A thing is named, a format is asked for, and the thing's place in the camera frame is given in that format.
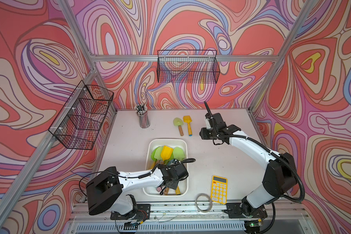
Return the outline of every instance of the psychedelic swirl pattern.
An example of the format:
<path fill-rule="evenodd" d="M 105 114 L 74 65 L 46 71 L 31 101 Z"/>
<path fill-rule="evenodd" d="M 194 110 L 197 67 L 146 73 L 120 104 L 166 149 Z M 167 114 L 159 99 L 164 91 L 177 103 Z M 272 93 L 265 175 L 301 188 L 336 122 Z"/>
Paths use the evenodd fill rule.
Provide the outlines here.
<path fill-rule="evenodd" d="M 318 231 L 351 234 L 351 1 L 317 2 L 254 114 L 294 156 Z"/>
<path fill-rule="evenodd" d="M 0 0 L 0 199 L 89 72 L 56 2 Z M 53 145 L 0 233 L 61 232 L 111 120 L 92 151 Z"/>
<path fill-rule="evenodd" d="M 81 1 L 73 12 L 93 54 L 147 55 L 159 49 L 216 49 L 221 55 L 275 55 L 302 1 Z M 217 84 L 158 83 L 157 63 L 100 62 L 118 109 L 246 108 L 270 67 L 221 62 Z"/>

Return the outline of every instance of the calculator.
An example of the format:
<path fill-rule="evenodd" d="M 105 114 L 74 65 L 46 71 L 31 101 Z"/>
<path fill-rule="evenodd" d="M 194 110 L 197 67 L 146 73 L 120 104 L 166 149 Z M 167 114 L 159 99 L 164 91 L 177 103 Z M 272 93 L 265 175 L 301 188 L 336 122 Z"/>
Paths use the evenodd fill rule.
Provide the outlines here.
<path fill-rule="evenodd" d="M 228 197 L 228 179 L 220 176 L 212 177 L 211 199 L 212 201 L 226 204 Z"/>

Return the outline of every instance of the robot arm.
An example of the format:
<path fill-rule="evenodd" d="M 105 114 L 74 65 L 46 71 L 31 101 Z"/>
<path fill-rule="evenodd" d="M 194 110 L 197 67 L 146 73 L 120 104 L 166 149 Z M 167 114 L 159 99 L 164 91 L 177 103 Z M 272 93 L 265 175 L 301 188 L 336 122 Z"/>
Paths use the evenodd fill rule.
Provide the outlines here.
<path fill-rule="evenodd" d="M 123 172 L 116 167 L 108 167 L 86 185 L 89 214 L 95 215 L 111 210 L 128 219 L 137 212 L 136 202 L 131 190 L 146 187 L 177 189 L 178 182 L 189 174 L 183 163 L 194 162 L 186 159 L 173 165 L 158 164 L 152 170 Z"/>
<path fill-rule="evenodd" d="M 208 113 L 206 114 L 206 128 L 202 128 L 200 136 L 204 140 L 221 140 L 235 146 L 253 158 L 262 168 L 265 175 L 260 186 L 242 199 L 241 212 L 250 217 L 257 212 L 263 204 L 269 204 L 291 189 L 297 183 L 300 185 L 300 198 L 292 201 L 300 202 L 304 199 L 304 187 L 296 173 L 293 156 L 289 153 L 268 149 L 260 142 L 248 137 L 235 125 L 226 126 L 220 113 L 211 114 L 208 105 L 204 102 Z"/>

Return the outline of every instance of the black wire basket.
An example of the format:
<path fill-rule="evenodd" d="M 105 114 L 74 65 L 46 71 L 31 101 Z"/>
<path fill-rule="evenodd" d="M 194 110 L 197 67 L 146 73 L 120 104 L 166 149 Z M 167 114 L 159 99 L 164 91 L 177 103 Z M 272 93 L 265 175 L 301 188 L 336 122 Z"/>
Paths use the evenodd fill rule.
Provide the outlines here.
<path fill-rule="evenodd" d="M 98 85 L 84 85 L 56 131 L 49 131 L 65 148 L 93 149 L 113 95 L 112 91 Z"/>
<path fill-rule="evenodd" d="M 216 50 L 158 50 L 159 83 L 217 83 Z"/>

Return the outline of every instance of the pencil holder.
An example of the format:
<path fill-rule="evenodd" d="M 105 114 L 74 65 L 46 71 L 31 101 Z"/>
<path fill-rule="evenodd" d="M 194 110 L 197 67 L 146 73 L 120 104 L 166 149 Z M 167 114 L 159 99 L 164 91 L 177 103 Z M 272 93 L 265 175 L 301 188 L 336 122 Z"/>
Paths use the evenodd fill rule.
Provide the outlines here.
<path fill-rule="evenodd" d="M 139 118 L 139 126 L 143 129 L 146 129 L 150 126 L 150 119 L 148 118 L 148 111 L 145 111 L 144 114 L 139 114 L 137 112 L 137 116 Z"/>

